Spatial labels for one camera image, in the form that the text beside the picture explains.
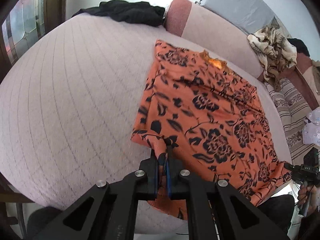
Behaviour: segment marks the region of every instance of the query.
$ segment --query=striped blanket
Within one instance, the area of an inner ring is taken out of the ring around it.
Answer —
[[[311,108],[287,78],[280,80],[279,92],[276,92],[267,82],[265,86],[280,115],[292,164],[300,165],[303,163],[304,155],[314,147],[314,144],[303,144],[301,132],[304,127],[303,119],[311,112]]]

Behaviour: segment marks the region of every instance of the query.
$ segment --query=metal screw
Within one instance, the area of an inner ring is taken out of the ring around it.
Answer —
[[[189,176],[189,175],[190,175],[190,171],[188,171],[188,170],[182,170],[182,171],[180,171],[180,174],[181,174],[182,176]]]
[[[103,180],[103,179],[99,179],[99,180],[97,181],[96,185],[97,185],[98,187],[104,187],[105,185],[107,185],[107,182],[106,182],[105,180]]]
[[[144,176],[145,172],[142,171],[142,170],[137,170],[134,174],[135,174],[137,177],[142,177],[142,176]]]
[[[220,179],[220,180],[218,181],[218,185],[219,185],[220,187],[226,187],[226,186],[228,186],[228,182],[227,182],[226,180],[224,180],[224,179]]]

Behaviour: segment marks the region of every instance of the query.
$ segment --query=beige patterned cloth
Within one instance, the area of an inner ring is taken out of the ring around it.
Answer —
[[[297,48],[280,31],[266,26],[247,37],[264,68],[263,77],[275,91],[280,91],[280,74],[297,65]]]
[[[281,118],[292,164],[300,165],[303,163],[304,155],[314,147],[313,144],[305,145],[302,142],[303,119],[311,112],[311,108],[287,78],[281,79],[279,85],[280,91],[276,92],[270,84],[265,82]]]

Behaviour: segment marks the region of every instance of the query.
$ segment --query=orange fabric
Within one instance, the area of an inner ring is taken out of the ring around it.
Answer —
[[[229,181],[254,205],[291,179],[277,159],[256,88],[203,58],[156,42],[132,134],[132,141],[153,148],[158,158],[158,198],[149,203],[182,219],[185,201],[166,196],[166,144],[185,168],[208,181]]]

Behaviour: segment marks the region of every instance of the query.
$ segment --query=black cloth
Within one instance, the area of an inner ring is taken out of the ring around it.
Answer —
[[[291,225],[294,198],[291,195],[271,197],[257,207],[286,234]]]
[[[45,207],[34,211],[27,223],[28,240],[33,239],[40,231],[42,231],[47,224],[62,213],[61,210],[54,207]]]
[[[320,236],[320,212],[316,210],[310,216],[301,220],[298,240],[319,239]]]
[[[293,39],[288,39],[288,41],[291,43],[291,45],[295,46],[297,48],[298,53],[303,53],[307,57],[310,57],[309,51],[307,46],[303,43],[302,40],[293,38]]]
[[[164,10],[163,7],[152,6],[148,2],[111,0],[101,2],[99,7],[80,9],[73,16],[88,13],[96,16],[109,16],[117,22],[142,23],[156,27],[163,23]]]

